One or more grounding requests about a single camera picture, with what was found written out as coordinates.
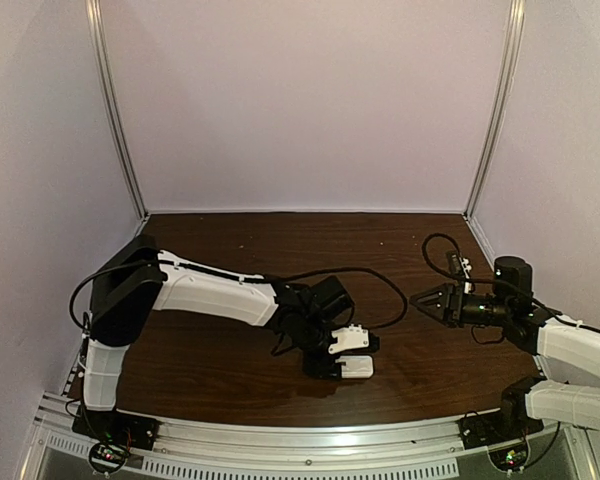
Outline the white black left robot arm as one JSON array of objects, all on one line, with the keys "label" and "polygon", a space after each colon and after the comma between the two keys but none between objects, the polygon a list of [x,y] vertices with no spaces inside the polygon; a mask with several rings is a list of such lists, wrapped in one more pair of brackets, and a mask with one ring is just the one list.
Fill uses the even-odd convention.
[{"label": "white black left robot arm", "polygon": [[247,275],[191,263],[138,236],[92,280],[82,399],[86,429],[103,444],[117,442],[124,424],[111,411],[124,356],[152,311],[177,310],[223,317],[284,335],[303,353],[303,371],[317,379],[366,378],[367,357],[345,356],[350,339],[364,345],[358,327],[333,321],[353,302],[334,276],[314,285]]}]

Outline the white remote control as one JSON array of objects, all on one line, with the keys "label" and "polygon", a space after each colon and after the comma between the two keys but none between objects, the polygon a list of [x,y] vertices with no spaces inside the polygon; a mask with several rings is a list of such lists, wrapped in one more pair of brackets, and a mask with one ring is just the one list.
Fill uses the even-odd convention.
[{"label": "white remote control", "polygon": [[341,356],[336,364],[340,367],[342,379],[369,379],[374,375],[373,358],[369,355]]}]

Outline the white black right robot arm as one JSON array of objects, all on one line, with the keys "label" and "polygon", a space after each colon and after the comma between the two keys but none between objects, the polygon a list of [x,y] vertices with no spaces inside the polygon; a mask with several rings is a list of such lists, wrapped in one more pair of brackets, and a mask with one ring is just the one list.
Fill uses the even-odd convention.
[{"label": "white black right robot arm", "polygon": [[[534,357],[557,360],[600,379],[600,329],[571,319],[535,300],[533,269],[520,257],[494,264],[489,294],[476,294],[465,260],[453,255],[447,282],[415,294],[410,303],[448,328],[496,327],[502,337]],[[492,430],[510,442],[540,421],[556,421],[600,432],[600,387],[527,377],[501,396]]]}]

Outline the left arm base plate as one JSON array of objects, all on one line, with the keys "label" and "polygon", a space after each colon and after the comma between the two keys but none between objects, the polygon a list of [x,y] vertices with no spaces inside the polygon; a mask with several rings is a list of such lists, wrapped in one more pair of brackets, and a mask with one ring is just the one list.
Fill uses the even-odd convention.
[{"label": "left arm base plate", "polygon": [[117,410],[85,410],[74,419],[72,431],[106,444],[151,451],[159,427],[160,422],[150,417]]}]

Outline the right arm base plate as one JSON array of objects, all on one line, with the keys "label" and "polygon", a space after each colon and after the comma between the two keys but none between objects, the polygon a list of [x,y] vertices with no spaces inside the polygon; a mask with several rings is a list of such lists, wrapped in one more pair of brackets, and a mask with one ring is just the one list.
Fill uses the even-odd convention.
[{"label": "right arm base plate", "polygon": [[511,419],[500,409],[483,413],[469,411],[456,424],[465,450],[524,440],[544,429],[541,420]]}]

